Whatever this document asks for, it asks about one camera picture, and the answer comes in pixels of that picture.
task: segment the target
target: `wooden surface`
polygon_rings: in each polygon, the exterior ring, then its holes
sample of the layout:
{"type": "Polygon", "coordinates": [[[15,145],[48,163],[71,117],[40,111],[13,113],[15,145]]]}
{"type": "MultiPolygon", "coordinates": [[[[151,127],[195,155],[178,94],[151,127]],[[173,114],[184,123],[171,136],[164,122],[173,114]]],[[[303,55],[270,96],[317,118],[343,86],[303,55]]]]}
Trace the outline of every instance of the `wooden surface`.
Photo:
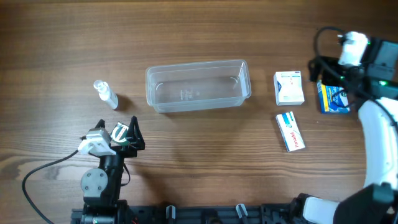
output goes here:
{"type": "MultiPolygon", "coordinates": [[[[7,2],[0,5],[0,223],[44,222],[21,180],[73,152],[101,118],[110,130],[136,115],[146,140],[146,150],[126,160],[132,181],[121,198],[130,205],[259,205],[300,192],[343,200],[362,187],[357,114],[320,114],[306,81],[303,105],[276,106],[272,76],[301,70],[307,80],[322,26],[397,40],[396,1],[7,2]],[[148,106],[147,67],[234,58],[247,61],[251,77],[242,106],[170,114],[148,106]],[[96,79],[109,82],[121,111],[100,100],[96,79]],[[305,150],[286,153],[274,119],[284,111],[294,112],[305,150]]],[[[322,51],[338,55],[335,33],[325,35],[322,51]]],[[[78,154],[34,174],[28,192],[51,220],[69,223],[70,210],[83,206],[81,176],[97,165],[78,154]]]]}

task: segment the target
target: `gray circular joint cover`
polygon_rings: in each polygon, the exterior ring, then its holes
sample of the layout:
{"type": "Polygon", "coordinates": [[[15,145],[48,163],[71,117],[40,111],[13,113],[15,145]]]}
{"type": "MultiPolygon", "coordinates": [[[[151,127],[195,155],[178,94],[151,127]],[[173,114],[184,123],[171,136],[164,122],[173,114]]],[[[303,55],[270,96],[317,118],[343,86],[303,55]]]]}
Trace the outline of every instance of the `gray circular joint cover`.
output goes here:
{"type": "Polygon", "coordinates": [[[99,168],[91,169],[81,178],[81,189],[85,197],[99,197],[108,184],[108,175],[99,168]]]}

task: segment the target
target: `blue and yellow box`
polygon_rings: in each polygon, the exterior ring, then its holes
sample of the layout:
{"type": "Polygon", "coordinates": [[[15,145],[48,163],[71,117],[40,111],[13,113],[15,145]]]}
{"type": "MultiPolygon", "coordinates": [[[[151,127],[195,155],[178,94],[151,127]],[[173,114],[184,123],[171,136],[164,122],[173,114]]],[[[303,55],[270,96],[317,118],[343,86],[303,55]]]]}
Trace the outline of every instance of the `blue and yellow box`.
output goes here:
{"type": "Polygon", "coordinates": [[[318,80],[318,95],[321,104],[321,112],[324,114],[346,114],[349,113],[349,108],[344,108],[343,106],[348,105],[347,94],[339,91],[344,90],[343,87],[338,86],[326,86],[322,84],[321,80],[318,80]]]}

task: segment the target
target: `label on box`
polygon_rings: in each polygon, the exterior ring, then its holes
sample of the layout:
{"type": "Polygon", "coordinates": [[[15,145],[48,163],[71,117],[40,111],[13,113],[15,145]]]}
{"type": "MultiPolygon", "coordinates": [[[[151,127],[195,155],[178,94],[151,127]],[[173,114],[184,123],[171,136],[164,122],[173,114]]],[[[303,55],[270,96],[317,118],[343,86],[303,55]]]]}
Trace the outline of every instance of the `label on box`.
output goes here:
{"type": "Polygon", "coordinates": [[[278,114],[276,121],[278,122],[288,152],[305,148],[293,112],[278,114]]]}
{"type": "Polygon", "coordinates": [[[343,87],[326,86],[321,80],[318,80],[317,87],[322,113],[349,113],[349,108],[344,108],[348,105],[347,94],[345,92],[337,94],[344,90],[343,87]]]}
{"type": "Polygon", "coordinates": [[[300,105],[304,102],[300,71],[275,73],[274,85],[276,105],[300,105]]]}

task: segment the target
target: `wooden table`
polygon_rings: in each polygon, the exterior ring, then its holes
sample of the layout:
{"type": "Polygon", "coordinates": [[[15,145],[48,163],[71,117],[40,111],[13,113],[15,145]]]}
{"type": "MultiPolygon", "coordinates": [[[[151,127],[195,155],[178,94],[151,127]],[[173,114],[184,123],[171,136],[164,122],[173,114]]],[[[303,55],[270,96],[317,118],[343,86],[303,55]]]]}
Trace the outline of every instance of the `wooden table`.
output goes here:
{"type": "MultiPolygon", "coordinates": [[[[132,180],[121,198],[130,205],[287,203],[300,192],[343,200],[363,186],[358,115],[320,114],[307,62],[322,26],[398,40],[396,1],[9,1],[20,4],[0,6],[0,223],[44,222],[21,180],[73,152],[101,118],[111,130],[136,115],[146,140],[126,160],[132,180]],[[234,58],[251,77],[242,106],[170,114],[148,106],[147,67],[234,58]],[[287,70],[302,71],[301,106],[275,105],[272,76],[287,70]],[[100,100],[97,79],[122,110],[100,100]],[[294,112],[306,149],[286,152],[275,121],[284,111],[294,112]]],[[[325,36],[322,52],[338,56],[335,33],[325,36]]],[[[53,222],[69,223],[83,206],[81,176],[96,166],[78,154],[34,174],[27,190],[53,222]]]]}

